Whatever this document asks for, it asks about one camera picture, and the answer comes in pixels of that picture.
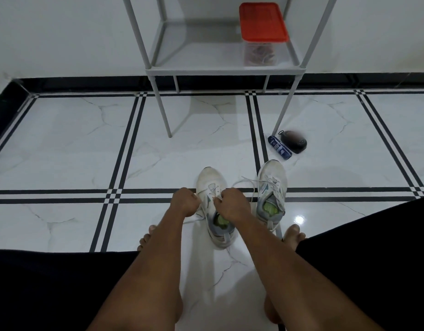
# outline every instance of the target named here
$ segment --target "white marble floor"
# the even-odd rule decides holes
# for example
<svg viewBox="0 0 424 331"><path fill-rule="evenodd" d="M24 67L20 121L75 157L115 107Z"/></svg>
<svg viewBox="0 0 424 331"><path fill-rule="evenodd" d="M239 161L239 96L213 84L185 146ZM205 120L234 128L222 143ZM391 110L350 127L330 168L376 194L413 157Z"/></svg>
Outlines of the white marble floor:
<svg viewBox="0 0 424 331"><path fill-rule="evenodd" d="M231 185L280 160L281 229L298 223L308 237L424 196L424 90L299 90L280 130L304 133L308 147L288 161L265 140L286 93L162 98L172 139L152 93L48 95L22 107L0 139L0 249L135 250L205 166ZM237 187L252 195L250 183ZM185 220L177 329L277 330L241 237L219 250L204 224Z"/></svg>

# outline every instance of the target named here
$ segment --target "fist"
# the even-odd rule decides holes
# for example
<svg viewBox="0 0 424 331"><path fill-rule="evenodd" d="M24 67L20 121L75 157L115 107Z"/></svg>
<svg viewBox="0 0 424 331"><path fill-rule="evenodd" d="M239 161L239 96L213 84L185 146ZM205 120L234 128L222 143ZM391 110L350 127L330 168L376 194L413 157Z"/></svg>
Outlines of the fist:
<svg viewBox="0 0 424 331"><path fill-rule="evenodd" d="M184 217L192 216L200 206L201 200L189 189L183 187L172 195L170 208L179 211Z"/></svg>
<svg viewBox="0 0 424 331"><path fill-rule="evenodd" d="M228 188L221 192L222 200L214 198L213 203L216 211L235 224L239 220L244 220L252 215L250 203L240 190L236 188Z"/></svg>

